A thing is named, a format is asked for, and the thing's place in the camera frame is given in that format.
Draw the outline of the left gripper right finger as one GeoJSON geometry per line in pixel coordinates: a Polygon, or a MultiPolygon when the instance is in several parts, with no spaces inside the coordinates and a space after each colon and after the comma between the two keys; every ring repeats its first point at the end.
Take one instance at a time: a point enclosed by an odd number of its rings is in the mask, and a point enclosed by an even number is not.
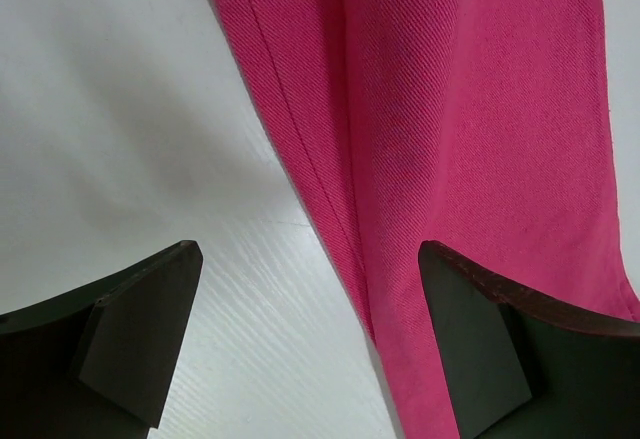
{"type": "Polygon", "coordinates": [[[636,438],[639,325],[419,250],[424,296],[463,438],[636,438]]]}

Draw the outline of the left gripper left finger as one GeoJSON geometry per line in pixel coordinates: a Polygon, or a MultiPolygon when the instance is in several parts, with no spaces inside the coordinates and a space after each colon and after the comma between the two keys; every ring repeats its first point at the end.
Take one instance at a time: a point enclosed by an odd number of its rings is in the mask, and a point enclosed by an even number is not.
{"type": "Polygon", "coordinates": [[[1,317],[4,438],[145,438],[158,428],[203,264],[180,241],[1,317]]]}

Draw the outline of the magenta pink trousers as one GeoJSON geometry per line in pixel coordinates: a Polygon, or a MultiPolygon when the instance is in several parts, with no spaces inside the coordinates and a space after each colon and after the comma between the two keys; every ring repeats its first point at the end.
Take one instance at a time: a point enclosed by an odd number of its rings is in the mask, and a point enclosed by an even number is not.
{"type": "Polygon", "coordinates": [[[603,0],[214,1],[407,437],[457,436],[422,242],[638,318],[620,250],[603,0]]]}

